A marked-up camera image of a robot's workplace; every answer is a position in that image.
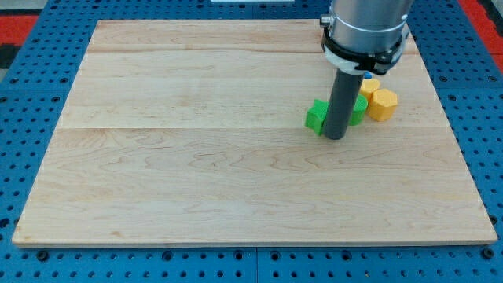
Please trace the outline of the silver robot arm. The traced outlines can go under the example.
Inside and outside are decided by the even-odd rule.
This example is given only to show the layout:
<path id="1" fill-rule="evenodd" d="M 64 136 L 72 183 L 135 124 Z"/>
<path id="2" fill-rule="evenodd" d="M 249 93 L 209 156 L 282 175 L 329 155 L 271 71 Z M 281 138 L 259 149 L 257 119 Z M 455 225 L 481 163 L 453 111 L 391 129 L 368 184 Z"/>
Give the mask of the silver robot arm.
<path id="1" fill-rule="evenodd" d="M 413 0 L 333 0 L 320 16 L 326 59 L 350 75 L 384 75 L 399 61 Z"/>

